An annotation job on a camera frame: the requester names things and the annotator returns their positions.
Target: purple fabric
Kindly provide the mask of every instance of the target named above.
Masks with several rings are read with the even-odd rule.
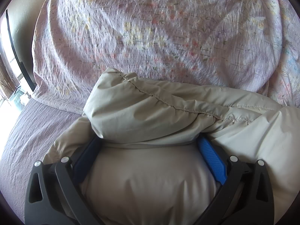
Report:
[[[33,163],[44,157],[55,139],[79,116],[31,99],[17,119],[0,159],[0,190],[22,221]]]

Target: bed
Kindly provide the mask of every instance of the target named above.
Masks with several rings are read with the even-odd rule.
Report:
[[[300,19],[288,0],[46,0],[32,43],[37,87],[0,160],[24,221],[32,163],[83,112],[107,67],[300,105]]]

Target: beige puffer jacket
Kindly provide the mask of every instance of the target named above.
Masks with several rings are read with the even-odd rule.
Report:
[[[200,132],[242,161],[265,161],[275,223],[300,190],[300,109],[256,93],[109,68],[43,162],[71,156],[94,132],[104,147],[81,189],[106,224],[193,224],[217,191]]]

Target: round metal joint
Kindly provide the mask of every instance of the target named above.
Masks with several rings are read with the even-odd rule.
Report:
[[[231,156],[230,157],[230,161],[232,162],[237,162],[238,161],[238,158],[236,156]]]
[[[36,166],[36,167],[38,167],[38,166],[40,166],[41,165],[41,161],[36,161],[35,163],[34,163],[34,165]]]
[[[69,157],[63,157],[62,159],[60,159],[60,161],[62,162],[62,163],[66,163],[66,162],[68,162],[69,161]]]
[[[260,165],[260,166],[263,166],[265,163],[264,163],[264,161],[263,160],[258,160],[258,165]]]

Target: brown curtain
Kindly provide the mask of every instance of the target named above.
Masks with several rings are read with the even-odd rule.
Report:
[[[0,55],[0,94],[8,99],[13,94],[16,86],[8,75],[6,67]]]

